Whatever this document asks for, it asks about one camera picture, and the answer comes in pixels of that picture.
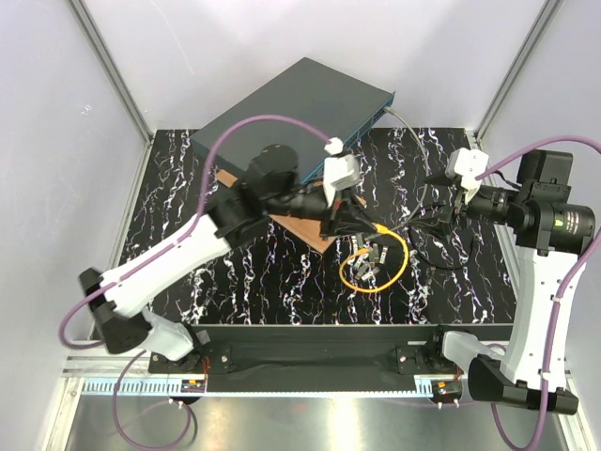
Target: cable connector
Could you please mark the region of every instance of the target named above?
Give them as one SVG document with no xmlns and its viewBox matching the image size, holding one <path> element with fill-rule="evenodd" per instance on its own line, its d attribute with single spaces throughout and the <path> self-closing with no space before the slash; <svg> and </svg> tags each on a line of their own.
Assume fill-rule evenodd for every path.
<svg viewBox="0 0 601 451">
<path fill-rule="evenodd" d="M 326 144 L 324 150 L 330 155 L 338 155 L 339 153 L 342 153 L 344 146 L 345 144 L 340 138 L 332 138 L 330 141 L 328 141 L 328 144 Z"/>
</svg>

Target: black and white marbled table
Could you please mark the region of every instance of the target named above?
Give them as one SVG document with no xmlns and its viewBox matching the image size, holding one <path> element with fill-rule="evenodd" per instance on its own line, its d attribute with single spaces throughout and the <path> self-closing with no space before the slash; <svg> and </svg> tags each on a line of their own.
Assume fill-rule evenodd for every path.
<svg viewBox="0 0 601 451">
<path fill-rule="evenodd" d="M 444 168 L 453 150 L 469 145 L 461 129 L 418 133 L 432 171 Z M 191 134 L 157 132 L 121 263 L 168 237 L 194 214 L 202 162 L 190 145 Z M 354 152 L 361 157 L 363 174 L 358 194 L 381 223 L 398 224 L 416 205 L 425 175 L 411 135 L 401 129 L 374 129 Z M 218 189 L 215 181 L 211 186 L 212 192 Z M 449 189 L 428 188 L 424 204 L 449 198 Z M 338 267 L 350 250 L 349 238 L 340 238 L 322 256 L 269 222 L 260 238 L 183 277 L 159 294 L 151 308 L 192 324 L 513 322 L 516 299 L 491 224 L 471 223 L 449 243 L 428 239 L 423 247 L 431 261 L 443 266 L 468 261 L 465 268 L 437 270 L 411 250 L 410 267 L 400 283 L 376 294 L 354 292 L 339 280 Z M 379 285 L 396 273 L 401 258 L 400 247 L 391 248 L 386 271 L 377 276 Z"/>
</svg>

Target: robotic arm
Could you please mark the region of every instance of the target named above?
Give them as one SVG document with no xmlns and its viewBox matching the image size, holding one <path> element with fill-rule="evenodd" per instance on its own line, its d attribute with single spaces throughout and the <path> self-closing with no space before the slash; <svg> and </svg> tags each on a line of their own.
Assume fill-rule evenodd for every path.
<svg viewBox="0 0 601 451">
<path fill-rule="evenodd" d="M 375 232 L 351 190 L 360 180 L 357 161 L 335 138 L 326 151 L 330 156 L 324 162 L 322 184 L 300 186 L 296 152 L 269 146 L 231 188 L 222 187 L 213 195 L 202 217 L 194 215 L 172 236 L 118 268 L 83 272 L 80 283 L 86 294 L 116 283 L 89 304 L 107 350 L 119 354 L 141 347 L 164 355 L 182 370 L 195 368 L 203 343 L 192 328 L 155 315 L 146 305 L 194 268 L 260 236 L 269 214 L 318 220 L 323 237 Z M 192 226 L 192 234 L 181 240 Z M 153 259 L 171 244 L 173 249 Z M 141 263 L 142 269 L 120 282 Z"/>
<path fill-rule="evenodd" d="M 551 412 L 575 413 L 578 399 L 565 390 L 564 352 L 572 300 L 584 267 L 561 299 L 550 371 L 542 372 L 547 325 L 555 292 L 577 259 L 591 244 L 594 214 L 588 207 L 568 204 L 572 155 L 536 150 L 522 158 L 519 191 L 481 186 L 471 174 L 484 172 L 487 156 L 480 150 L 454 152 L 444 174 L 427 182 L 456 187 L 453 205 L 430 218 L 426 230 L 448 236 L 456 221 L 487 219 L 510 226 L 516 234 L 519 291 L 514 329 L 504 355 L 471 334 L 439 329 L 423 349 L 435 367 L 459 366 L 468 374 L 476 400 L 538 409 L 541 378 L 548 382 Z"/>
</svg>

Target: white wall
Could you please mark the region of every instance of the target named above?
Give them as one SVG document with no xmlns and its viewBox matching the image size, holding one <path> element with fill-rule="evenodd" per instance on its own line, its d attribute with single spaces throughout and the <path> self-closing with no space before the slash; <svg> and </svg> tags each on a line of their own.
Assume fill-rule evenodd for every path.
<svg viewBox="0 0 601 451">
<path fill-rule="evenodd" d="M 599 17 L 601 2 L 565 2 L 485 137 L 485 149 L 492 155 L 492 161 L 555 134 L 583 134 L 601 141 Z M 593 208 L 600 225 L 600 156 L 583 146 L 554 148 L 573 151 L 570 200 Z M 601 446 L 599 273 L 601 255 L 597 253 L 578 285 L 567 359 L 595 440 Z"/>
<path fill-rule="evenodd" d="M 0 61 L 0 449 L 31 451 L 58 323 L 79 272 L 108 263 L 144 147 L 64 0 L 0 2 Z"/>
<path fill-rule="evenodd" d="M 202 127 L 303 56 L 396 90 L 413 124 L 474 128 L 544 1 L 86 3 L 151 128 Z"/>
</svg>

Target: yellow cable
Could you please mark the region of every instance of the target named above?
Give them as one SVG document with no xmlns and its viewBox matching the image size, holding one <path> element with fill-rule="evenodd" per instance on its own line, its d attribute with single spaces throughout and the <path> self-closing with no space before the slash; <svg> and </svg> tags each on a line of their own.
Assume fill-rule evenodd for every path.
<svg viewBox="0 0 601 451">
<path fill-rule="evenodd" d="M 384 234 L 384 235 L 390 235 L 391 237 L 394 237 L 395 239 L 397 239 L 401 245 L 403 246 L 403 252 L 404 252 L 404 257 L 403 257 L 403 264 L 401 265 L 401 269 L 399 270 L 399 272 L 388 282 L 386 282 L 384 285 L 381 285 L 379 287 L 376 288 L 361 288 L 361 287 L 355 287 L 353 284 L 351 284 L 350 282 L 348 282 L 345 278 L 345 266 L 347 265 L 348 261 L 351 260 L 354 257 L 358 257 L 362 254 L 367 254 L 369 252 L 368 249 L 360 249 L 359 252 L 356 252 L 355 254 L 353 254 L 352 256 L 347 257 L 347 259 L 345 261 L 342 262 L 342 265 L 340 265 L 340 271 L 338 272 L 338 274 L 340 275 L 340 280 L 342 280 L 342 282 L 349 288 L 352 288 L 356 291 L 359 291 L 361 293 L 378 293 L 379 291 L 382 291 L 383 289 L 388 288 L 390 285 L 392 285 L 394 282 L 396 282 L 399 277 L 401 275 L 403 275 L 403 272 L 405 272 L 405 269 L 407 268 L 407 265 L 409 263 L 409 249 L 407 246 L 407 242 L 403 239 L 403 237 L 401 237 L 400 235 L 398 235 L 397 233 L 389 230 L 387 227 L 385 227 L 384 225 L 380 225 L 380 224 L 376 224 L 376 228 L 378 229 L 378 233 Z"/>
</svg>

